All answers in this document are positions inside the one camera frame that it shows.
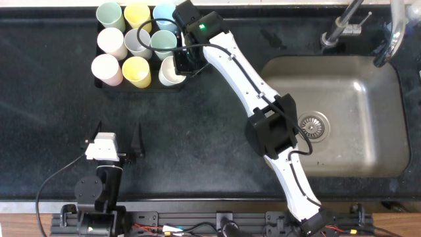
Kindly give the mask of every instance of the yellow cup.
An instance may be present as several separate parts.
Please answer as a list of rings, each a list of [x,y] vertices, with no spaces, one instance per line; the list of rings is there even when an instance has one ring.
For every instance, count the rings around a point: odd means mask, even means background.
[[[135,87],[146,88],[151,83],[149,64],[143,57],[130,57],[122,67],[123,76]]]
[[[124,18],[133,29],[138,29],[141,24],[151,19],[151,10],[144,3],[132,3],[124,9]],[[146,24],[143,29],[148,33],[151,32],[152,24]]]

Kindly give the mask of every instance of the plastic cup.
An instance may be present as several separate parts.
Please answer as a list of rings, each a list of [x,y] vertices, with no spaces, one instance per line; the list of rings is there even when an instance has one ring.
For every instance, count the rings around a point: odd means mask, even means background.
[[[164,86],[173,86],[182,83],[186,79],[186,76],[176,74],[173,56],[167,57],[161,63],[158,77]]]
[[[120,65],[112,55],[98,55],[92,61],[91,70],[96,78],[110,86],[117,86],[123,81]]]
[[[127,56],[123,33],[117,28],[105,28],[98,34],[98,46],[109,55],[122,60]]]
[[[132,3],[124,9],[124,18],[133,29],[137,29],[145,21],[151,19],[151,10],[144,3]],[[143,29],[149,33],[152,30],[152,24],[146,24]]]
[[[121,7],[117,3],[104,3],[97,9],[97,19],[106,28],[117,28],[121,32],[126,30]]]
[[[174,10],[176,10],[176,6],[174,4],[160,4],[153,9],[152,15],[154,19],[165,18],[169,20],[174,20],[172,18],[172,13],[174,12]],[[157,25],[161,30],[168,30],[172,33],[176,33],[178,31],[177,25],[169,21],[158,20]]]
[[[137,30],[138,29],[133,29],[127,32],[126,36],[124,36],[124,45],[126,45],[127,49],[132,52],[134,56],[143,57],[144,59],[149,60],[152,57],[152,50],[145,48],[139,43],[137,40]],[[151,46],[151,36],[146,30],[141,29],[139,36],[140,40],[145,45]]]
[[[146,88],[151,83],[149,64],[143,57],[130,57],[123,64],[123,75],[135,87]]]
[[[170,49],[177,46],[177,38],[168,30],[159,30],[152,35],[151,46],[157,49]],[[160,60],[173,55],[171,51],[156,51],[155,53]]]

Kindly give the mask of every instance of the chrome faucet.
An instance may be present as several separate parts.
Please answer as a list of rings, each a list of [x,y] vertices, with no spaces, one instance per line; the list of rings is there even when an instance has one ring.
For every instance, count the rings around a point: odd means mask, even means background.
[[[371,13],[358,25],[348,24],[349,19],[361,6],[364,0],[354,0],[345,10],[341,17],[338,17],[332,29],[322,34],[320,42],[324,47],[335,47],[340,36],[357,36],[361,33],[361,26],[370,17]],[[405,16],[405,4],[403,0],[390,0],[392,14],[392,29],[389,45],[385,45],[377,54],[373,63],[376,67],[384,66],[396,53],[402,43],[405,34],[407,18]]]

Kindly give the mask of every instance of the drain strainer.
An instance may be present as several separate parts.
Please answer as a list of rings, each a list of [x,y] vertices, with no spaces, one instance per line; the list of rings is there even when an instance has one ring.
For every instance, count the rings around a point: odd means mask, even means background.
[[[301,129],[309,138],[319,138],[323,135],[324,124],[318,117],[307,117],[301,122]]]
[[[316,111],[301,115],[298,119],[298,124],[311,142],[322,141],[330,131],[329,121],[326,116]]]

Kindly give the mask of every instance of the stainless steel sink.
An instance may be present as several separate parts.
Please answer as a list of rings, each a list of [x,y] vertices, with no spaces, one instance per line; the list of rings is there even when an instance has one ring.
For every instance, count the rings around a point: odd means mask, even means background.
[[[409,162],[397,73],[373,57],[279,57],[262,71],[297,104],[314,153],[301,157],[309,176],[399,176]],[[299,149],[308,150],[300,137]]]

